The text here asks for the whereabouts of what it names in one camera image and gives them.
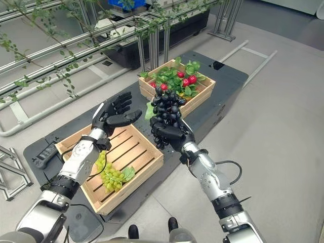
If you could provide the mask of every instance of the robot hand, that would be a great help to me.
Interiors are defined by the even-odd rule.
[[[150,119],[150,126],[157,148],[164,149],[165,145],[170,144],[175,151],[181,152],[184,144],[195,142],[193,131],[182,119],[179,120],[179,127],[174,127],[165,125],[158,117],[153,116]]]
[[[119,95],[113,102],[103,102],[93,115],[91,129],[101,129],[109,137],[117,127],[124,127],[134,123],[142,114],[141,110],[136,110],[129,114],[124,112],[130,110],[132,103],[131,92]]]

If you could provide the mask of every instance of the grape leaf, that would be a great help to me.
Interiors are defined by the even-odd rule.
[[[126,181],[130,181],[135,176],[135,169],[134,169],[134,167],[126,167],[123,170],[123,174],[125,175],[124,176],[124,179]]]
[[[151,102],[147,102],[147,109],[146,109],[146,113],[145,113],[145,120],[150,120],[152,118],[152,116],[154,116],[153,113],[153,106],[151,105]]]

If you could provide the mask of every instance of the black shoe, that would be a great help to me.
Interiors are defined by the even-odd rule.
[[[174,218],[174,217],[169,218],[169,221],[168,221],[168,227],[169,227],[169,233],[170,233],[173,229],[177,229],[177,228],[179,228],[177,219]]]
[[[138,233],[138,228],[135,224],[132,224],[128,228],[128,239],[139,239],[139,233]]]

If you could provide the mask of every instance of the black table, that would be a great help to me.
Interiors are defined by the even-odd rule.
[[[244,82],[247,80],[248,75],[222,63],[215,62],[215,60],[196,52],[190,51],[183,54],[181,57],[183,63],[187,63],[189,60],[199,61],[201,64],[199,71],[216,81],[211,97],[185,119],[193,129],[196,141],[199,143],[229,111],[241,91]],[[140,94],[138,83],[130,85],[122,92],[126,91],[132,92],[133,109],[142,109],[143,112],[145,112],[146,103],[148,101]],[[40,138],[24,150],[24,156],[40,185],[46,184],[47,178],[51,179],[57,175],[62,168],[62,162],[59,159],[59,154],[57,154],[51,159],[44,170],[40,170],[33,165],[31,159],[53,141],[59,142],[90,124],[97,107],[98,106],[93,107],[74,120],[49,133],[47,136]],[[136,121],[134,125],[153,143],[153,137],[150,133],[151,128],[149,122],[144,119],[144,116]],[[173,153],[171,147],[168,146],[163,153],[164,166],[107,216],[97,215],[98,217],[95,218],[85,207],[71,206],[66,212],[67,221],[65,226],[70,226],[70,236],[72,239],[75,242],[92,239],[101,228],[98,220],[105,223],[105,234],[114,234],[180,163],[180,155],[178,153]],[[71,203],[84,204],[92,210],[81,190],[76,193]]]

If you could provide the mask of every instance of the black cable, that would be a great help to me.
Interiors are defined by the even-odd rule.
[[[66,235],[63,243],[66,243],[66,240],[69,243],[69,231],[70,231],[70,226],[68,226],[66,229]]]
[[[233,185],[234,183],[236,183],[241,178],[241,175],[242,175],[242,167],[239,165],[238,162],[231,161],[231,160],[225,160],[225,161],[215,162],[216,165],[226,164],[226,163],[232,163],[232,164],[236,165],[239,168],[239,174],[238,174],[237,178],[235,180],[233,180],[232,182],[229,183],[230,185]]]
[[[105,168],[106,168],[106,165],[107,165],[107,150],[106,150],[106,154],[105,154],[105,165],[104,165],[104,167],[102,168],[102,170],[100,172],[98,172],[98,173],[96,173],[94,175],[90,175],[89,176],[90,179],[94,178],[95,176],[98,176],[101,172],[103,172],[105,170]]]
[[[71,152],[73,150],[73,148],[71,148],[71,149],[69,149],[69,150],[67,150],[67,151],[65,151],[65,152],[63,152],[62,154],[61,154],[61,161],[64,163],[64,158],[63,158],[63,156],[64,155],[66,155],[67,153],[69,153],[69,152]]]
[[[94,240],[96,240],[99,236],[101,236],[101,234],[102,234],[102,232],[103,232],[103,230],[104,230],[104,225],[103,225],[103,223],[97,218],[97,216],[95,215],[95,213],[94,212],[92,212],[86,205],[84,205],[84,204],[70,204],[71,206],[83,206],[83,207],[85,207],[85,208],[87,208],[88,210],[89,210],[89,212],[98,220],[98,222],[101,224],[101,226],[102,226],[102,230],[101,230],[101,232],[96,236],[96,237],[94,237],[91,241],[89,241],[89,242],[87,242],[87,243],[91,243],[91,242],[93,242]]]

